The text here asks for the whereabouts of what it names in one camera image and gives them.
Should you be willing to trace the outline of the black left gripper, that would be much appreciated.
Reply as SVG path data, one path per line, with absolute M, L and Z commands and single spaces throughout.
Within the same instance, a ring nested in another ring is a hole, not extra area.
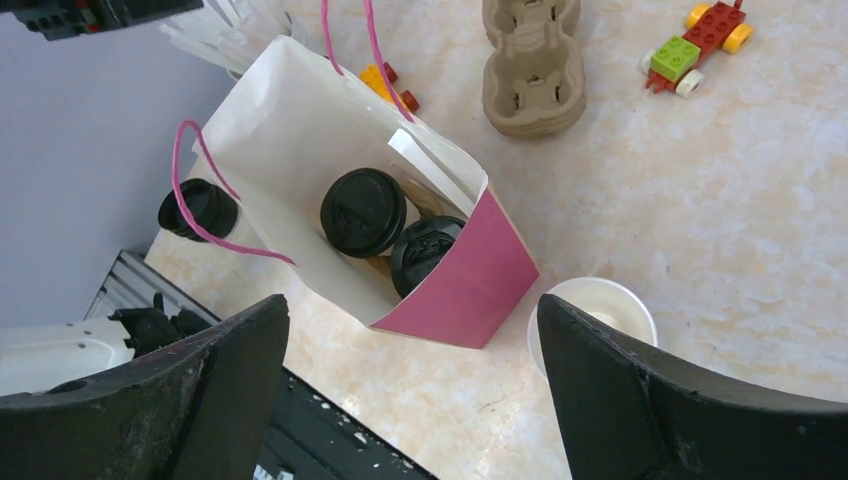
M 123 30 L 201 9 L 202 0 L 1 0 L 30 32 L 47 41 Z

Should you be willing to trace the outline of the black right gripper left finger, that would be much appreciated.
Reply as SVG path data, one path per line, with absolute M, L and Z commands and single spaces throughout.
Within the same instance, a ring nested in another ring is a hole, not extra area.
M 3 397 L 2 477 L 250 478 L 289 327 L 274 294 L 79 387 Z

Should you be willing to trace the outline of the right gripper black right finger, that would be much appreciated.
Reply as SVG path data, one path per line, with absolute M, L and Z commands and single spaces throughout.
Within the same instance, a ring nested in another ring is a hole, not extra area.
M 843 479 L 847 407 L 719 374 L 551 294 L 544 365 L 576 479 Z

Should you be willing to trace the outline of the stack of paper cups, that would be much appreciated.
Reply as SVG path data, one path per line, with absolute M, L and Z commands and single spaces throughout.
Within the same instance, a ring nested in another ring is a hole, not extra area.
M 659 346 L 653 316 L 642 300 L 625 286 L 601 277 L 577 277 L 553 286 L 557 296 L 596 320 L 654 347 Z

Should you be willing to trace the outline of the black cup lid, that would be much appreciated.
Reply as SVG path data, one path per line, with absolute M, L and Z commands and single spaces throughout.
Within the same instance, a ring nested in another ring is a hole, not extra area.
M 438 215 L 418 220 L 401 232 L 390 256 L 392 283 L 401 298 L 438 266 L 465 224 L 457 217 Z
M 320 208 L 330 245 L 360 259 L 390 254 L 402 231 L 419 218 L 399 183 L 374 168 L 355 169 L 338 178 Z

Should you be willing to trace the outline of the kraft pink paper bag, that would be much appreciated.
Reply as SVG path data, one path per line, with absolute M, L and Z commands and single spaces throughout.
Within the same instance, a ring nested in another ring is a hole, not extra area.
M 485 170 L 422 120 L 297 39 L 273 39 L 201 128 L 194 146 L 263 241 L 312 291 L 362 325 L 479 349 L 539 275 Z M 407 296 L 319 228 L 332 183 L 359 167 L 397 171 L 465 222 Z

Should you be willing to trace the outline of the brown cardboard cup carrier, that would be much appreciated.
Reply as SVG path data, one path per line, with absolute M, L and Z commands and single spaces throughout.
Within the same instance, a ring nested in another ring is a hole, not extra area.
M 502 135 L 533 138 L 571 128 L 587 106 L 580 0 L 485 1 L 494 47 L 483 69 L 482 105 Z

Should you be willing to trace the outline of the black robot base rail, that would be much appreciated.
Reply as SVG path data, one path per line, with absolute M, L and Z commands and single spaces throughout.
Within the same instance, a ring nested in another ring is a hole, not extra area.
M 283 365 L 288 306 L 222 320 L 127 251 L 97 296 L 138 355 L 96 376 L 88 479 L 425 479 L 427 470 Z

